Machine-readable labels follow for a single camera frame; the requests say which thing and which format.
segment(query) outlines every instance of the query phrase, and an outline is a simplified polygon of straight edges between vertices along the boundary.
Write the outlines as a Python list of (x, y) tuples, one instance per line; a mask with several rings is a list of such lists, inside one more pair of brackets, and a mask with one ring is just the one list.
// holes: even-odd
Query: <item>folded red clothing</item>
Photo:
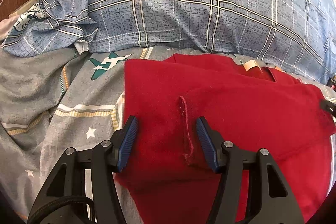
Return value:
[[(235, 64), (218, 65), (229, 58), (213, 56), (211, 63), (211, 56), (177, 56), (188, 58), (184, 64), (171, 63), (176, 56), (125, 63), (124, 117), (135, 115), (139, 130), (117, 180), (130, 191), (145, 224), (206, 223), (219, 176), (206, 167), (194, 135), (195, 120), (203, 115), (240, 148), (269, 149), (307, 221), (327, 193), (329, 136), (335, 131), (331, 115), (318, 106), (320, 90), (280, 71), (274, 77), (269, 70), (273, 79), (263, 72), (258, 78), (241, 75)], [(241, 192), (246, 196), (246, 187)], [(243, 217), (242, 208), (237, 219)]]

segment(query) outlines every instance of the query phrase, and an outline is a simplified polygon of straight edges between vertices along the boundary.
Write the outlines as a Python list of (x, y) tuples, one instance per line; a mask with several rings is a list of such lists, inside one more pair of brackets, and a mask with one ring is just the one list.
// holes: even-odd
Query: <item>ridged blue pad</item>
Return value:
[(216, 149), (212, 144), (212, 141), (206, 131), (202, 120), (198, 118), (196, 120), (196, 131), (198, 135), (198, 139), (201, 142), (201, 146), (203, 149), (203, 153), (205, 156), (205, 160), (207, 161), (209, 167), (216, 173), (219, 170), (217, 157), (216, 157)]
[(129, 155), (131, 154), (132, 146), (135, 140), (135, 137), (137, 135), (138, 131), (138, 120), (134, 117), (134, 119), (131, 122), (131, 125), (129, 126), (125, 138), (120, 145), (119, 149), (119, 157), (118, 157), (118, 164), (117, 168), (119, 172), (122, 171), (122, 169), (127, 165)]

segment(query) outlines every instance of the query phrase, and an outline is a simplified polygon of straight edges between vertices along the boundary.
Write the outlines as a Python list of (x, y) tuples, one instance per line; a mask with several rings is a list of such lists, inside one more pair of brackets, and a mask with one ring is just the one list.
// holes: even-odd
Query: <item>silver pin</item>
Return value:
[(111, 142), (109, 140), (106, 140), (106, 141), (102, 141), (101, 142), (101, 146), (102, 147), (109, 147), (111, 145)]
[(75, 150), (74, 150), (72, 147), (70, 147), (70, 148), (68, 148), (67, 150), (65, 150), (65, 154), (67, 154), (67, 155), (71, 155), (74, 151), (75, 151)]
[(230, 148), (230, 147), (233, 147), (233, 142), (225, 141), (225, 142), (224, 142), (224, 145), (225, 145), (226, 147)]
[(266, 156), (268, 155), (268, 150), (266, 148), (261, 148), (260, 153)]

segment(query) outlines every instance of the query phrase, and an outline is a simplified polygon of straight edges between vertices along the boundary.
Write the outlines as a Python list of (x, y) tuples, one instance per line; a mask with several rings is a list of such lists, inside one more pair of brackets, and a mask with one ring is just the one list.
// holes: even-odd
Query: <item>white star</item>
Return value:
[(32, 176), (32, 177), (34, 177), (34, 175), (33, 175), (33, 172), (32, 171), (30, 171), (30, 170), (25, 170), (26, 172), (27, 172), (27, 174), (28, 174), (28, 177), (29, 176)]
[(95, 138), (95, 131), (97, 129), (92, 129), (91, 127), (89, 127), (89, 130), (86, 132), (86, 139), (92, 137), (92, 138)]

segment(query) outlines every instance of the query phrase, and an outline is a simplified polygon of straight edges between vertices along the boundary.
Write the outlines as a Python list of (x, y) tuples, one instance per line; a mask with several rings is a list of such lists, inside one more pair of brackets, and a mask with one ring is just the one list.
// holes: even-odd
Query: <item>red garment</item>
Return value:
[[(127, 167), (116, 178), (145, 224), (206, 223), (219, 175), (207, 167), (195, 137), (199, 116), (241, 149), (267, 148), (305, 221), (322, 204), (335, 125), (319, 108), (320, 90), (278, 70), (241, 68), (216, 55), (125, 63), (124, 117), (135, 115), (139, 130)], [(246, 195), (243, 185), (237, 219), (244, 218)]]

